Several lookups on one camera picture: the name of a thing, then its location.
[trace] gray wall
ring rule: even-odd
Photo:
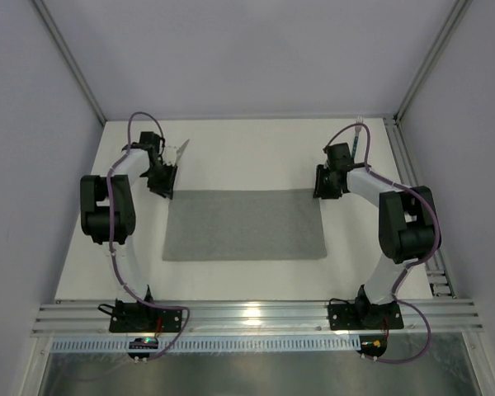
[[[454,278],[495,346],[495,1],[472,4],[403,131],[433,189]]]
[[[101,126],[25,0],[0,0],[0,395],[53,296]]]
[[[47,0],[106,116],[394,113],[453,0]]]

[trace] black clamp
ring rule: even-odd
[[[167,165],[160,154],[165,149],[165,139],[154,132],[141,132],[138,143],[132,143],[131,149],[142,149],[148,153],[150,168],[141,177],[147,177],[147,188],[163,198],[172,199],[177,166]]]
[[[328,160],[326,165],[318,165],[315,174],[313,198],[323,200],[338,199],[349,192],[347,173],[364,167],[364,163],[354,163],[347,143],[334,144],[324,148]]]

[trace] red wire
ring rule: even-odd
[[[386,316],[384,316],[383,320],[385,323],[385,325],[384,325],[385,339],[388,340],[389,339],[389,319]]]
[[[155,337],[158,338],[158,334],[162,332],[162,319],[158,319],[158,326],[156,327]]]

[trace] gray cloth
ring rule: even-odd
[[[176,191],[163,260],[312,260],[327,256],[312,190]]]

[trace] cable connector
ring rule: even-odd
[[[356,123],[363,124],[363,117],[361,117],[361,116],[357,117]],[[360,138],[360,132],[362,129],[363,129],[363,127],[361,125],[356,125],[354,127],[354,144],[352,145],[352,154],[351,154],[352,158],[356,157],[357,142]]]

